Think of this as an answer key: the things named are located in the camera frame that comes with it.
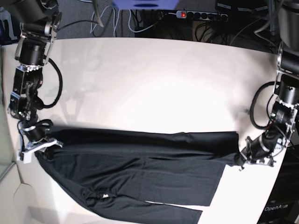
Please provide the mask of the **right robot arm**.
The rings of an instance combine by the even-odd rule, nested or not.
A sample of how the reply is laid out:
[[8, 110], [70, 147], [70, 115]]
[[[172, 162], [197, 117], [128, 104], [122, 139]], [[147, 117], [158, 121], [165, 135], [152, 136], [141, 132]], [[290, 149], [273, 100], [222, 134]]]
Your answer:
[[[63, 80], [57, 65], [50, 59], [62, 14], [56, 0], [6, 0], [3, 7], [20, 23], [21, 35], [15, 52], [20, 65], [15, 70], [8, 111], [18, 120], [21, 148], [17, 160], [31, 163], [32, 155], [63, 144], [46, 135], [53, 123], [39, 120], [37, 111], [55, 106], [61, 96]], [[38, 97], [43, 84], [43, 67], [50, 63], [58, 74], [58, 93], [53, 103], [45, 105]]]

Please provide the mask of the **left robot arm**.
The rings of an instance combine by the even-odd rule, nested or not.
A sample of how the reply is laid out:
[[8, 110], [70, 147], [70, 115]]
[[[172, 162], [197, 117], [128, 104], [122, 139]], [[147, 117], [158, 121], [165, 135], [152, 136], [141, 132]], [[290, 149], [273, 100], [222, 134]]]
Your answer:
[[[246, 147], [235, 156], [235, 164], [274, 166], [274, 157], [289, 147], [295, 127], [299, 121], [299, 2], [280, 0], [269, 20], [256, 36], [277, 18], [281, 43], [277, 51], [277, 77], [265, 83], [255, 93], [249, 109], [252, 125], [263, 130], [256, 139], [246, 138]], [[259, 126], [254, 120], [254, 107], [261, 91], [273, 86], [275, 101], [271, 112], [267, 112], [268, 124]]]

